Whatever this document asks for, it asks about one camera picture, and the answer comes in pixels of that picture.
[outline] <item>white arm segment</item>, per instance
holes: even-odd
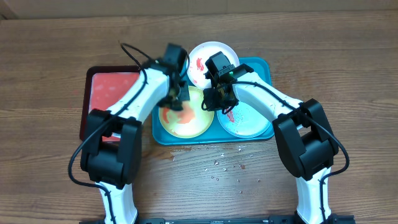
[[[304,180],[302,177],[296,178],[297,193],[298,193],[298,206],[297,213],[300,218],[307,224],[319,224],[323,222],[319,181],[324,176],[329,174],[330,168],[324,168],[313,175],[309,181]],[[328,205],[328,178],[323,185],[323,208],[325,209],[326,218],[331,214]]]
[[[298,108],[301,100],[297,100],[286,96],[274,87],[264,82],[256,72],[247,73],[238,78],[238,81],[257,82],[274,92],[277,96],[281,97],[288,104]],[[270,122],[275,120],[280,114],[288,114],[292,110],[283,106],[281,102],[275,99],[265,90],[254,85],[234,84],[233,90],[235,96],[239,101],[247,103]],[[298,193],[298,206],[297,213],[300,218],[307,224],[319,224],[323,222],[322,213],[320,210],[320,191],[319,180],[326,174],[330,173],[330,169],[322,169],[314,174],[311,180],[306,181],[303,178],[296,178],[297,193]],[[328,179],[325,180],[323,185],[323,206],[325,208],[326,218],[331,214],[328,205]]]
[[[274,87],[268,85],[264,82],[256,72],[246,73],[245,75],[238,78],[238,81],[245,82],[256,82],[260,85],[263,85],[273,91],[276,95],[285,100],[288,104],[298,108],[301,100],[297,100],[291,98]],[[234,84],[233,89],[235,92],[235,96],[239,101],[243,103],[247,103],[251,107],[253,107],[256,111],[262,114],[265,118],[267,118],[270,122],[275,120],[280,114],[288,114],[292,110],[279,101],[277,101],[272,95],[270,95],[265,90],[256,87],[254,85],[245,85],[245,84]]]
[[[149,116],[149,113],[156,106],[156,104],[167,96],[169,92],[169,76],[163,74],[159,70],[152,68],[145,69],[148,79],[148,84],[145,86],[140,95],[130,104],[128,110],[123,111],[122,118],[135,117],[138,121],[144,122]],[[130,90],[108,110],[111,114],[115,114],[126,104],[144,84],[144,74],[141,71],[138,80],[130,88]]]
[[[114,185],[104,182],[96,183],[107,188],[111,192],[113,215],[116,217],[117,224],[134,224],[137,218],[137,209],[132,199],[132,184],[126,184],[122,190],[117,189]],[[113,224],[111,213],[109,212],[108,197],[103,190],[101,192],[102,201],[105,207],[105,224]]]

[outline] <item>blue tray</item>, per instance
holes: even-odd
[[[263,79],[266,83],[272,85],[271,83],[271,74],[269,72],[268,64],[265,60],[259,57],[247,57],[240,58],[240,63],[245,63],[249,65],[256,71],[260,78]],[[189,82],[189,85],[193,85],[187,76],[184,77],[184,80]],[[274,130],[272,125],[261,135],[254,138],[238,138],[230,133],[226,132],[224,128],[218,122],[217,113],[214,115],[214,120],[210,127],[201,135],[190,138],[190,139],[182,139],[177,138],[169,134],[162,126],[159,120],[159,108],[155,107],[152,110],[152,134],[154,139],[166,146],[170,145],[183,145],[183,144],[204,144],[204,143],[217,143],[217,142],[237,142],[237,141],[250,141],[250,140],[268,140],[273,137]]]

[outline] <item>robotic arm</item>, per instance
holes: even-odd
[[[141,159],[142,122],[155,105],[182,110],[182,101],[189,100],[187,83],[182,82],[179,75],[184,61],[183,49],[169,45],[163,59],[145,63],[147,86],[128,110],[120,114],[103,133],[103,136],[119,136],[119,147],[102,142],[99,136],[95,140],[98,144],[83,148],[81,168],[89,173],[92,181],[111,191],[116,223],[133,224],[137,218],[137,209],[132,200],[132,180]],[[338,147],[329,136],[303,119],[305,114],[332,133],[322,106],[314,99],[302,103],[286,96],[262,81],[251,67],[242,64],[235,68],[221,52],[210,57],[206,66],[209,70],[206,78],[211,80],[211,88],[203,90],[206,109],[229,110],[242,101],[272,121],[279,156],[287,170],[296,177],[298,223],[322,223],[319,180],[330,173]],[[136,84],[108,111],[93,110],[89,114],[85,136],[90,135],[95,127],[109,119],[138,92],[139,87],[145,84],[142,73]],[[281,100],[296,110],[286,107]],[[298,129],[310,126],[311,131],[301,137]],[[323,186],[326,218],[331,215],[327,188],[326,180]],[[101,194],[106,210],[104,223],[110,224],[108,199],[104,192],[101,191]]]

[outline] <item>yellow plate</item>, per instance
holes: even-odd
[[[163,128],[178,138],[194,138],[203,134],[211,125],[214,111],[203,111],[203,91],[189,86],[190,101],[182,103],[182,111],[159,108],[159,119]]]

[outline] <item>blue object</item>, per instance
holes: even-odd
[[[271,73],[269,71],[268,64],[265,60],[259,57],[247,57],[240,58],[240,64],[245,63],[254,69],[255,72],[263,79],[266,83],[271,83]],[[188,81],[190,85],[193,85],[187,76],[184,80]],[[166,146],[171,145],[184,145],[184,144],[206,144],[206,143],[218,143],[218,142],[238,142],[238,141],[250,141],[250,140],[268,140],[274,136],[274,130],[272,125],[262,133],[261,135],[254,138],[239,138],[226,132],[218,121],[217,114],[215,113],[214,119],[210,127],[201,135],[190,138],[182,139],[177,138],[169,134],[162,126],[159,120],[159,108],[156,106],[152,110],[152,134],[154,139]]]

